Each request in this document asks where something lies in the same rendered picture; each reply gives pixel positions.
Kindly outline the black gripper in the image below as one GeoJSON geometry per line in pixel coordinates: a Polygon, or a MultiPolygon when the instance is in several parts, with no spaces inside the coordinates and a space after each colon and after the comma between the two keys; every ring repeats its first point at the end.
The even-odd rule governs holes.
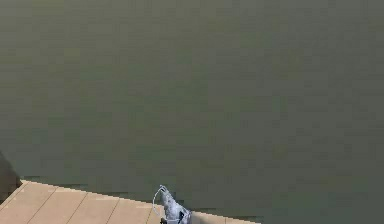
{"type": "Polygon", "coordinates": [[[192,212],[175,202],[171,192],[164,185],[160,185],[154,193],[152,209],[161,218],[160,224],[192,224],[192,212]]]}

